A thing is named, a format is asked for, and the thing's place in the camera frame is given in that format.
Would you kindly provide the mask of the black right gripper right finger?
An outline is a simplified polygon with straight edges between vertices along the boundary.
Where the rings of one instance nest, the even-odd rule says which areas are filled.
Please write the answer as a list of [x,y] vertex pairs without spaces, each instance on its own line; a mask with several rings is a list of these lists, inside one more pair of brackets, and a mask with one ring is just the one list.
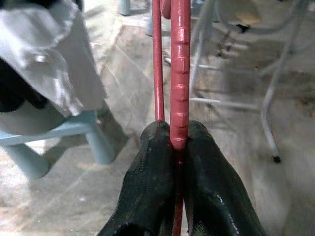
[[198,121],[189,121],[186,151],[184,201],[189,235],[266,235],[238,173]]

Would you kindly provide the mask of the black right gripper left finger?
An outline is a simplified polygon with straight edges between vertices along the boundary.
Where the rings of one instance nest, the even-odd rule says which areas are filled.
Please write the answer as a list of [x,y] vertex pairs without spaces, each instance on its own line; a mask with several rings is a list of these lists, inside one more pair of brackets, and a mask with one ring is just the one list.
[[155,121],[140,137],[140,150],[126,172],[114,213],[100,236],[170,236],[175,181],[169,125]]

